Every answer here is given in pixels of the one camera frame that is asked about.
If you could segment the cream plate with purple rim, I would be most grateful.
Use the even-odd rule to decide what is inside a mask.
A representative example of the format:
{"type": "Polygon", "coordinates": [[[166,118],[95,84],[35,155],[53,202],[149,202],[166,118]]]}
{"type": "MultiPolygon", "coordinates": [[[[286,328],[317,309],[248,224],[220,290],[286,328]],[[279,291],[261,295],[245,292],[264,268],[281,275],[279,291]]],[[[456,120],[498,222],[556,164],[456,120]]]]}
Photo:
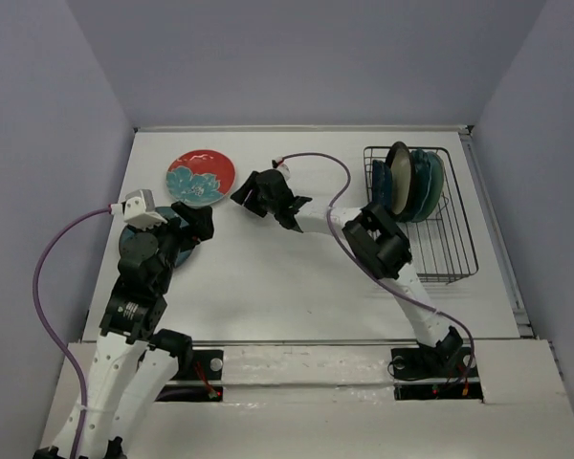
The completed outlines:
{"type": "Polygon", "coordinates": [[[385,164],[392,179],[390,210],[396,217],[409,211],[415,194],[415,166],[409,148],[395,142],[386,155],[385,164]]]}

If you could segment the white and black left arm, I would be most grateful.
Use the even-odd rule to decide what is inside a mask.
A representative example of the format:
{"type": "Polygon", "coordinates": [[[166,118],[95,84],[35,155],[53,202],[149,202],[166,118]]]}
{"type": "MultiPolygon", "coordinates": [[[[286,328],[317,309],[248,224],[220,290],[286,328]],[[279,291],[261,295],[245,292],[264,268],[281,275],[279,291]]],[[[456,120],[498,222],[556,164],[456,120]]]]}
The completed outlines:
{"type": "Polygon", "coordinates": [[[142,195],[99,209],[121,216],[132,236],[118,263],[119,276],[99,324],[89,370],[82,370],[56,335],[41,306],[36,313],[72,364],[79,395],[54,440],[36,458],[124,458],[148,409],[171,378],[191,369],[191,337],[157,327],[179,254],[214,235],[212,209],[176,201],[164,218],[142,195]]]}

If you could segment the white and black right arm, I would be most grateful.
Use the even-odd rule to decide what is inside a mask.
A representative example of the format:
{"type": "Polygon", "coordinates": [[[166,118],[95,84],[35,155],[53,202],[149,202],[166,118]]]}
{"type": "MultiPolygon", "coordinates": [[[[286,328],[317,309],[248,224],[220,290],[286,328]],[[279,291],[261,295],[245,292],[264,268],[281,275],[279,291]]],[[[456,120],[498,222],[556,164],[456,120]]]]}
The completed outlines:
{"type": "Polygon", "coordinates": [[[383,206],[335,208],[316,203],[294,194],[275,169],[252,172],[231,199],[261,218],[273,216],[287,230],[334,237],[351,261],[396,299],[419,346],[416,363],[433,375],[455,365],[463,338],[450,319],[431,306],[413,267],[409,240],[383,206]]]}

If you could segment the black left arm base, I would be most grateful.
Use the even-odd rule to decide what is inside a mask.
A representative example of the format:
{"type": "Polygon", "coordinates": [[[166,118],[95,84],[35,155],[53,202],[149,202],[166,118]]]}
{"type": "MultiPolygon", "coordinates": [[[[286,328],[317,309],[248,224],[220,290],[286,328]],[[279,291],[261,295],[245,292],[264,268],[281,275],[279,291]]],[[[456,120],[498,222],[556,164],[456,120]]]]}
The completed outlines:
{"type": "Polygon", "coordinates": [[[156,401],[160,403],[220,403],[223,401],[222,383],[224,351],[222,349],[194,349],[190,365],[179,368],[165,385],[156,401]]]}

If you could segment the red plate with teal flower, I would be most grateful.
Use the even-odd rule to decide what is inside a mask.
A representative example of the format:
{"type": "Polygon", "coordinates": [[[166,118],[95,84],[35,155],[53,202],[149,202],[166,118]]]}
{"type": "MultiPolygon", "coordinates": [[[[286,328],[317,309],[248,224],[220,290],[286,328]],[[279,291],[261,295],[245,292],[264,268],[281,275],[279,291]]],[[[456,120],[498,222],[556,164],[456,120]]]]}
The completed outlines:
{"type": "Polygon", "coordinates": [[[199,208],[225,198],[235,182],[236,169],[225,154],[211,149],[189,151],[166,172],[166,189],[174,199],[199,208]]]}

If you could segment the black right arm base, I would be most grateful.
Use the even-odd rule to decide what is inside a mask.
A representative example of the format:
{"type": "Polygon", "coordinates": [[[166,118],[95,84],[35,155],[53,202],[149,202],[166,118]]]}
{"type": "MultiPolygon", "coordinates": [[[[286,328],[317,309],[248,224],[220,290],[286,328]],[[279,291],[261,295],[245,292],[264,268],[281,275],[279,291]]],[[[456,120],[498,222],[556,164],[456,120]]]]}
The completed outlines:
{"type": "Polygon", "coordinates": [[[398,402],[479,400],[483,391],[475,361],[468,374],[471,347],[462,347],[456,358],[447,364],[424,360],[418,347],[398,347],[391,350],[387,373],[394,381],[394,398],[398,402]]]}

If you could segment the light green flower plate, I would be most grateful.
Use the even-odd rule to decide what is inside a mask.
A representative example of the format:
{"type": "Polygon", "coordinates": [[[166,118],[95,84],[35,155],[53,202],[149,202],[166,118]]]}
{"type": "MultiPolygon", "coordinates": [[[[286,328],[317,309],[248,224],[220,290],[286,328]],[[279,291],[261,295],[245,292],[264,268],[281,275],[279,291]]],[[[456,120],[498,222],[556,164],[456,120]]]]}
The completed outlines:
{"type": "Polygon", "coordinates": [[[419,223],[426,220],[439,203],[443,187],[445,184],[444,163],[437,153],[427,151],[431,162],[430,192],[425,204],[413,222],[419,223]]]}

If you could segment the dark blue shell-shaped plate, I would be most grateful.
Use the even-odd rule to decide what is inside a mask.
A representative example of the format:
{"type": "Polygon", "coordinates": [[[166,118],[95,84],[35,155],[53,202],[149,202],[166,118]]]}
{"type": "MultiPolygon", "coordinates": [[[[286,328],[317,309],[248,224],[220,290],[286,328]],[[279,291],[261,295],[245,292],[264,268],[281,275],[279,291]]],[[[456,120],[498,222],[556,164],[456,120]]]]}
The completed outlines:
{"type": "Polygon", "coordinates": [[[380,160],[373,160],[371,167],[371,201],[391,212],[393,178],[390,167],[380,160]]]}

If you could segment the teal scalloped embossed plate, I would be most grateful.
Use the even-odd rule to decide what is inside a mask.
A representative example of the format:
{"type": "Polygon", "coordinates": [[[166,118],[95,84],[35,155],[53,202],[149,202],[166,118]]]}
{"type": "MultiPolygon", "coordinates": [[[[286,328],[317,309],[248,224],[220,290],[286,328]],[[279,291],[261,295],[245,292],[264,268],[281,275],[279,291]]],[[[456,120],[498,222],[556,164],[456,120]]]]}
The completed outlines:
{"type": "Polygon", "coordinates": [[[402,214],[403,222],[412,222],[422,210],[431,188],[431,160],[427,151],[415,149],[411,151],[415,174],[412,183],[414,190],[411,201],[402,214]]]}

